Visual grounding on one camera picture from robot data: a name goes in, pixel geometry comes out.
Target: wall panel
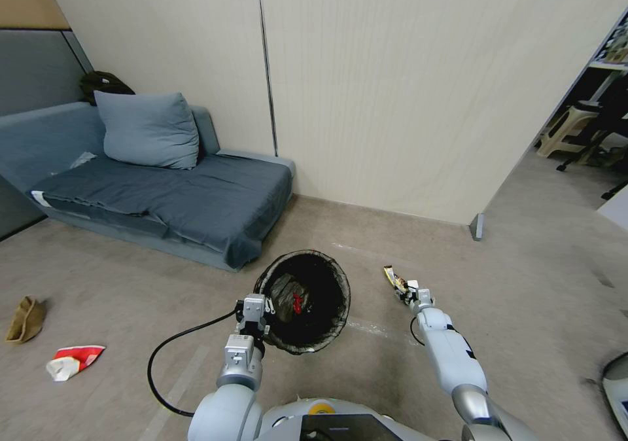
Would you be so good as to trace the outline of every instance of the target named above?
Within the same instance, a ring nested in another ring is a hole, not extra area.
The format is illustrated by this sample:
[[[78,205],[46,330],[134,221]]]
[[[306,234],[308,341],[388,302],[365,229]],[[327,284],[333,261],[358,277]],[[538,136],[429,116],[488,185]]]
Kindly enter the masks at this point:
[[[469,223],[627,0],[263,0],[296,191]]]
[[[259,0],[57,0],[95,69],[206,106],[220,145],[273,153]]]

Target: gray carpet floor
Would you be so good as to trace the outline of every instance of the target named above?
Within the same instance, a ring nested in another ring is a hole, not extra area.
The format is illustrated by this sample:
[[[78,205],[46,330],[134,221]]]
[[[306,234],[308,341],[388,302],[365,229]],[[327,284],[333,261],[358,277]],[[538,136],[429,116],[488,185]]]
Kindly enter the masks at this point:
[[[491,396],[541,439],[617,439],[598,380],[628,349],[628,233],[595,209],[619,182],[608,171],[532,152],[486,212],[485,239],[464,226],[295,197],[262,256],[229,273],[53,220],[0,243],[0,326],[23,295],[45,300],[43,331],[0,345],[0,432],[11,440],[185,439],[189,419],[153,399],[145,370],[166,337],[226,313],[280,254],[315,248],[352,288],[351,320],[320,353],[268,347],[258,399],[369,405],[436,439],[462,421],[439,390],[410,314],[382,273],[392,264],[432,289],[485,369]],[[215,390],[234,321],[177,340],[159,355],[156,383],[185,410]],[[65,383],[44,370],[59,347],[102,344],[93,366]]]

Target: sofa cushion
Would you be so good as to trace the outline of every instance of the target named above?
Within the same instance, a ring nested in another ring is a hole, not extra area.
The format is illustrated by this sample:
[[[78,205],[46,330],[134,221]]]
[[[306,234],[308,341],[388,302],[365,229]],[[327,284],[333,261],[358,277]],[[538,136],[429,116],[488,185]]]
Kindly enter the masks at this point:
[[[161,168],[196,166],[198,131],[181,93],[94,95],[106,128],[104,149],[109,158]]]
[[[94,209],[149,216],[167,228],[156,233],[204,245],[238,269],[261,253],[291,188],[290,170],[283,165],[210,154],[191,171],[98,157],[32,189],[42,191],[44,201],[57,210],[95,220],[111,217]]]

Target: white label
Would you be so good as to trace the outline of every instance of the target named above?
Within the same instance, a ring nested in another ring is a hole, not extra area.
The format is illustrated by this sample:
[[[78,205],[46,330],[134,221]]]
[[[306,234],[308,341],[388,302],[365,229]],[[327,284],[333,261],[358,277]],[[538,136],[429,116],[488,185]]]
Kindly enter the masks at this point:
[[[51,205],[44,199],[43,191],[31,191],[31,196],[33,196],[33,199],[39,202],[39,205],[43,205],[44,207],[51,207]]]

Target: red object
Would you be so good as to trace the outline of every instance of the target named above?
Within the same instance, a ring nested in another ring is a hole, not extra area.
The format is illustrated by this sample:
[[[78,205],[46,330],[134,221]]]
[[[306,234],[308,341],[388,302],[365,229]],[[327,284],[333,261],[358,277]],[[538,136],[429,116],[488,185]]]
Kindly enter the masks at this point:
[[[100,353],[105,349],[104,346],[71,346],[67,348],[61,348],[57,350],[57,353],[54,355],[55,359],[59,359],[60,357],[72,357],[78,360],[78,371],[82,371],[87,366],[92,364],[97,357],[100,356]]]
[[[303,302],[303,298],[296,292],[292,294],[292,297],[294,297],[294,303],[292,304],[292,308],[294,308],[294,312],[297,315],[301,315],[301,302]]]

